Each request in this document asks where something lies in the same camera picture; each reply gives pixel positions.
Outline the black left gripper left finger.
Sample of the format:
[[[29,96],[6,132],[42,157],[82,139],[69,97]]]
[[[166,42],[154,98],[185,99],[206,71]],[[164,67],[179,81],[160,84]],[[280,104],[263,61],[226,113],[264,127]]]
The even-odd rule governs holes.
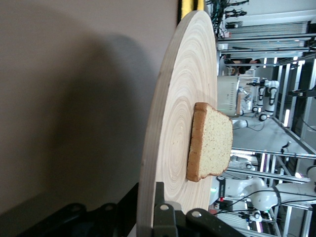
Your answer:
[[[127,237],[136,224],[138,184],[118,202],[87,211],[71,203],[17,237]]]

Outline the brown bread slice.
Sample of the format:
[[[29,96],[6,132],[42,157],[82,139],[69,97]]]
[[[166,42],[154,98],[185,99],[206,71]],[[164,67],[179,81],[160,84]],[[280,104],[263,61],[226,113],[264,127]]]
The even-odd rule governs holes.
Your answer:
[[[205,102],[194,108],[186,178],[198,182],[219,176],[230,162],[233,144],[232,120]]]

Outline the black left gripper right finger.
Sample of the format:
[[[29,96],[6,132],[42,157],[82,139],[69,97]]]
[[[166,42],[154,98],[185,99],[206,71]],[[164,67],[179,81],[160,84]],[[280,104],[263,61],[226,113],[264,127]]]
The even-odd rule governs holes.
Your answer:
[[[186,214],[164,199],[164,183],[156,183],[153,237],[246,237],[208,211],[195,208]]]

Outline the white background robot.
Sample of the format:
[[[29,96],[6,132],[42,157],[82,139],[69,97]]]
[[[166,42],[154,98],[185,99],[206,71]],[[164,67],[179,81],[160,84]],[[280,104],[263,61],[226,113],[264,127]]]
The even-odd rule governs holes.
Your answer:
[[[271,117],[277,104],[279,81],[277,80],[254,80],[252,86],[252,111],[258,114],[258,120],[264,122]]]

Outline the aluminium frame structure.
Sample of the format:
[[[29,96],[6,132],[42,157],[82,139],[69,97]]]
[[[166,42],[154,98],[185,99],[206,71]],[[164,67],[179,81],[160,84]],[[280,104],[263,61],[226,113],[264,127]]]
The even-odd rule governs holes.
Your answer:
[[[232,29],[220,38],[218,72],[236,69],[240,63],[224,65],[224,55],[237,59],[260,59],[251,65],[252,75],[241,75],[235,117],[233,148],[237,154],[256,155],[255,170],[233,167],[228,174],[263,178],[268,186],[303,183],[307,168],[316,165],[316,24],[294,22],[246,26]],[[254,80],[277,80],[276,108],[264,122],[252,111]]]

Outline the cream and chrome toaster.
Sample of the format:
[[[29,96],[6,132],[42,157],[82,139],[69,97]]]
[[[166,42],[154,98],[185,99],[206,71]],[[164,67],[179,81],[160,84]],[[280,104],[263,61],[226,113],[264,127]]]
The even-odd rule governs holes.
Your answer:
[[[237,115],[239,82],[237,76],[218,76],[217,78],[217,110],[229,117]]]

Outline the round wooden plate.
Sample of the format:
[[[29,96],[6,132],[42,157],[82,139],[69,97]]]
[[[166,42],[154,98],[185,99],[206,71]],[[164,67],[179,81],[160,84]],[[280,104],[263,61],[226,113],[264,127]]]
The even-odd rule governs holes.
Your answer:
[[[166,50],[151,104],[138,188],[136,236],[151,237],[156,183],[183,212],[209,206],[212,179],[188,181],[187,159],[194,107],[217,106],[216,46],[203,10],[188,13]]]

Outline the brown table cover cloth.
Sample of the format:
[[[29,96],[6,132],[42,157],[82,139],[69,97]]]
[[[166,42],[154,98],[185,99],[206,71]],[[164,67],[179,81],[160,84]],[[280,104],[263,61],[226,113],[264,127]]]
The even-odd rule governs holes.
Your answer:
[[[0,237],[139,180],[178,0],[0,0]]]

